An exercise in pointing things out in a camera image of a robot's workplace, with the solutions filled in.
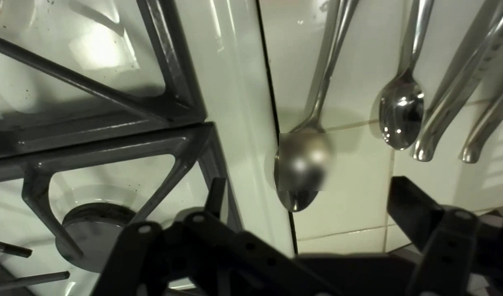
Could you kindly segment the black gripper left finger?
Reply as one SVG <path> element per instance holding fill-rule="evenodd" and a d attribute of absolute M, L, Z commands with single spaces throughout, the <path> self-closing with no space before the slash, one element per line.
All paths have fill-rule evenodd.
<path fill-rule="evenodd" d="M 181 212 L 171 226 L 125 226 L 92 296 L 164 296 L 184 277 L 207 296 L 340 296 L 338 287 L 253 233 L 225 225 L 227 197 L 227 179 L 215 177 L 205 205 Z"/>

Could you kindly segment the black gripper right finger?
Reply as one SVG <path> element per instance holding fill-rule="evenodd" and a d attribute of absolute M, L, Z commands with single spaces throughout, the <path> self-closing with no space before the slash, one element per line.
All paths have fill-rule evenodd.
<path fill-rule="evenodd" d="M 386 210 L 421 251 L 408 296 L 467 296 L 472 272 L 503 294 L 503 223 L 440 205 L 406 175 L 391 179 Z"/>

